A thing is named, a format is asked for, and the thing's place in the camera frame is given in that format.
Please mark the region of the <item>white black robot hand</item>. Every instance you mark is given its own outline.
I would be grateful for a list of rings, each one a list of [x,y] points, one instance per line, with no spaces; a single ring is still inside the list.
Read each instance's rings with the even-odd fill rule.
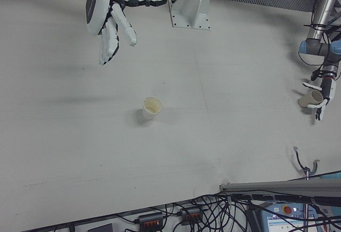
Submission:
[[[162,6],[167,0],[86,0],[86,25],[89,33],[102,37],[100,65],[112,60],[119,50],[118,30],[129,46],[137,44],[135,29],[124,14],[125,7]]]
[[[311,85],[306,82],[302,83],[302,85],[311,90],[305,98],[306,107],[316,109],[315,119],[321,121],[327,105],[335,97],[336,81],[333,78],[326,77],[322,79],[320,86]]]

